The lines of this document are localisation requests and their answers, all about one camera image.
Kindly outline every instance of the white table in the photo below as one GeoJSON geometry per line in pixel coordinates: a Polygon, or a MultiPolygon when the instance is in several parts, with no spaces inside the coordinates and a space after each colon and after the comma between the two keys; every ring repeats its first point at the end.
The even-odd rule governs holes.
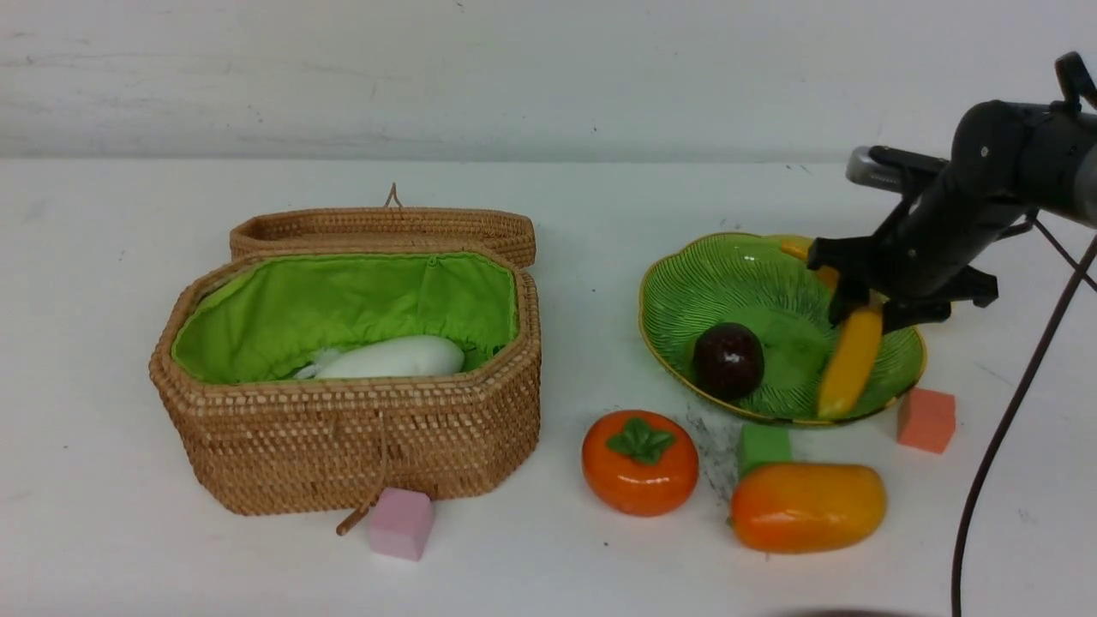
{"type": "MultiPolygon", "coordinates": [[[[739,424],[648,355],[637,284],[653,261],[717,229],[871,231],[895,198],[850,184],[840,165],[8,160],[0,187],[0,614],[12,616],[945,616],[964,495],[1070,276],[1036,233],[987,250],[976,266],[999,277],[1002,299],[924,329],[923,385],[958,396],[950,449],[895,445],[894,412],[794,434],[800,457],[875,467],[891,511],[855,548],[767,557],[723,525],[739,424]],[[409,205],[527,214],[540,249],[541,444],[496,492],[440,503],[419,563],[372,554],[364,526],[337,537],[346,512],[222,508],[194,480],[146,369],[179,292],[228,260],[231,226],[380,205],[392,181],[409,205]],[[711,484],[664,518],[609,512],[584,484],[578,450],[614,407],[686,422],[711,484]]],[[[1088,232],[1049,224],[1079,256],[1088,232]]],[[[1085,615],[1097,604],[1095,314],[1084,288],[991,473],[965,615],[1085,615]]]]}

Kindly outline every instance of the basket latch loop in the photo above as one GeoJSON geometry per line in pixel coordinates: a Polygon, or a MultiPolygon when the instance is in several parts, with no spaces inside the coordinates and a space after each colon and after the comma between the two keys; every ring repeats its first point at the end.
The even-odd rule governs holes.
{"type": "Polygon", "coordinates": [[[385,205],[383,207],[388,207],[393,203],[396,204],[396,207],[404,207],[404,204],[400,203],[399,195],[396,194],[396,182],[393,182],[393,188],[388,189],[388,199],[385,200],[385,205]]]}
{"type": "MultiPolygon", "coordinates": [[[[396,184],[393,184],[393,193],[391,194],[395,195],[395,191],[396,184]]],[[[388,431],[385,427],[385,412],[378,412],[377,419],[380,420],[377,424],[380,425],[381,430],[381,472],[377,474],[377,483],[374,489],[370,491],[369,495],[362,502],[362,505],[358,506],[354,512],[350,513],[347,518],[344,518],[343,521],[336,527],[336,534],[340,536],[346,536],[348,531],[353,529],[355,525],[365,518],[370,508],[373,507],[373,503],[377,501],[377,497],[381,496],[381,492],[385,489],[385,481],[388,475],[388,445],[385,439],[388,431]]]]}

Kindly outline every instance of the toy banana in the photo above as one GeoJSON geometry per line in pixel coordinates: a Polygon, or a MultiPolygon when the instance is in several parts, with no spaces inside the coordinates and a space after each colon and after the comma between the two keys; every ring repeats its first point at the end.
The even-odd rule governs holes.
{"type": "MultiPolygon", "coordinates": [[[[807,247],[811,246],[811,238],[802,236],[778,236],[781,240],[781,253],[795,257],[801,261],[807,261],[807,247]]],[[[815,271],[815,276],[834,292],[838,287],[838,271],[829,266],[823,266],[815,271]]]]}
{"type": "Polygon", "coordinates": [[[840,418],[853,411],[877,363],[883,329],[883,303],[874,293],[868,305],[842,322],[819,384],[816,415],[821,419],[840,418]]]}

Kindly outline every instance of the green plate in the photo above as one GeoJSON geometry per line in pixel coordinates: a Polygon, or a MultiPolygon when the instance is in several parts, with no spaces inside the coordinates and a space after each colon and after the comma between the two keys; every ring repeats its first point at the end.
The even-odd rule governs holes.
{"type": "Polygon", "coordinates": [[[698,395],[759,423],[834,426],[863,419],[893,405],[926,368],[926,345],[917,328],[884,336],[864,393],[853,411],[818,419],[815,401],[838,330],[827,323],[830,289],[803,261],[782,250],[799,236],[714,234],[656,261],[640,291],[640,329],[663,367],[698,395]],[[743,324],[762,343],[761,385],[734,404],[694,383],[693,341],[710,327],[743,324]]]}

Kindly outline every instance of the orange cube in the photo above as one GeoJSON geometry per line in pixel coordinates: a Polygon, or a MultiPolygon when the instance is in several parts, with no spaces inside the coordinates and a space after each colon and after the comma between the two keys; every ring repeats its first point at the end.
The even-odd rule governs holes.
{"type": "Polygon", "coordinates": [[[955,396],[915,388],[898,410],[898,442],[940,455],[957,430],[955,396]]]}

